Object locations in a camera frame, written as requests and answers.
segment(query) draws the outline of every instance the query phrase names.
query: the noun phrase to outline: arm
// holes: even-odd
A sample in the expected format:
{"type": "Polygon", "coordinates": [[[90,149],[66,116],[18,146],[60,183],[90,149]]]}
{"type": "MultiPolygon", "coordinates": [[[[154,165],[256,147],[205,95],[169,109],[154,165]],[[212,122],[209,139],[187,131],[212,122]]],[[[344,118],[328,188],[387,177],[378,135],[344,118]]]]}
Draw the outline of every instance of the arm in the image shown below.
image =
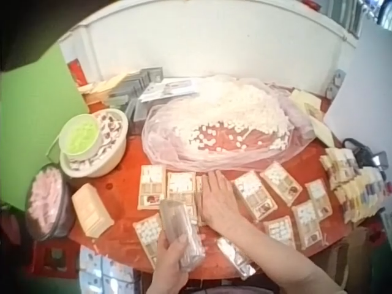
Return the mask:
{"type": "Polygon", "coordinates": [[[288,293],[336,293],[340,287],[308,258],[261,232],[238,211],[233,188],[217,171],[203,176],[202,215],[288,293]]]}

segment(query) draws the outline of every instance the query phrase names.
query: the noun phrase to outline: cosmetic blister pack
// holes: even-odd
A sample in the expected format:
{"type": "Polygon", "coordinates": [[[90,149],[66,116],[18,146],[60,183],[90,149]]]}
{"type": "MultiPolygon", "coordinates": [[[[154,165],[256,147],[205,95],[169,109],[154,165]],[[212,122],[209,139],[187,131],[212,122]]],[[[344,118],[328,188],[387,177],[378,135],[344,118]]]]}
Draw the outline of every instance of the cosmetic blister pack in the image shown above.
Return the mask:
{"type": "Polygon", "coordinates": [[[190,272],[205,258],[205,250],[196,226],[192,225],[184,203],[163,200],[159,205],[160,218],[169,243],[182,235],[187,236],[188,247],[179,264],[181,271],[190,272]]]}
{"type": "Polygon", "coordinates": [[[228,239],[220,237],[216,240],[216,244],[229,262],[235,267],[242,280],[246,280],[256,273],[256,269],[251,265],[251,261],[228,239]]]}

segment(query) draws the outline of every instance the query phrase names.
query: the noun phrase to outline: green board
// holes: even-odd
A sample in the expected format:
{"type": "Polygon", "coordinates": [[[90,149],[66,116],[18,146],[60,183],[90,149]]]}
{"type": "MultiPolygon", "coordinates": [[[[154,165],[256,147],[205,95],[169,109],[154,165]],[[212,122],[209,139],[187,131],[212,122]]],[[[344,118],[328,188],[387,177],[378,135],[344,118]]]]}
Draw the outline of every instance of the green board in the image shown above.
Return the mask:
{"type": "Polygon", "coordinates": [[[71,117],[87,113],[58,45],[37,62],[1,74],[1,198],[19,209],[46,153],[71,117]]]}

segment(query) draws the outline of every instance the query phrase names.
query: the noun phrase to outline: white wall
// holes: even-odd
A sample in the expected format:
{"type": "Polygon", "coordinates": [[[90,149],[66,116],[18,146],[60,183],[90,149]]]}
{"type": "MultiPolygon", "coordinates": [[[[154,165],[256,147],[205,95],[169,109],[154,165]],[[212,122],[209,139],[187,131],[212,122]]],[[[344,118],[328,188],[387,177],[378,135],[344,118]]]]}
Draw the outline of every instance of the white wall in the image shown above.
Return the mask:
{"type": "Polygon", "coordinates": [[[163,66],[167,77],[257,77],[323,94],[355,48],[333,20],[287,0],[119,1],[72,34],[81,28],[88,81],[163,66]]]}

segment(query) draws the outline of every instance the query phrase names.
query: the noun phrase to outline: white bowl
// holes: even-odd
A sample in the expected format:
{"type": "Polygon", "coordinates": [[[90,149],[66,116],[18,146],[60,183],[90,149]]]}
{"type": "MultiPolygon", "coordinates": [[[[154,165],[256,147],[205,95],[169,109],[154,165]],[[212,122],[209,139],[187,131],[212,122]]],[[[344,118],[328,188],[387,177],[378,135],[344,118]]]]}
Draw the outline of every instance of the white bowl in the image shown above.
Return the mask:
{"type": "Polygon", "coordinates": [[[97,154],[99,147],[102,145],[102,134],[100,133],[100,125],[96,117],[93,115],[76,115],[71,118],[60,131],[59,145],[61,152],[63,152],[69,159],[86,160],[97,154]],[[94,141],[85,150],[79,153],[70,153],[67,150],[69,134],[83,123],[94,124],[97,128],[97,135],[94,141]]]}
{"type": "Polygon", "coordinates": [[[128,119],[123,112],[120,110],[109,108],[97,111],[94,115],[99,113],[109,113],[115,118],[120,119],[122,123],[122,128],[116,143],[113,147],[108,150],[106,156],[96,162],[92,167],[86,168],[84,170],[73,170],[69,166],[69,160],[67,156],[61,152],[60,153],[60,165],[64,173],[72,178],[98,178],[100,176],[110,173],[121,161],[125,153],[125,148],[127,146],[127,133],[128,133],[128,119]]]}

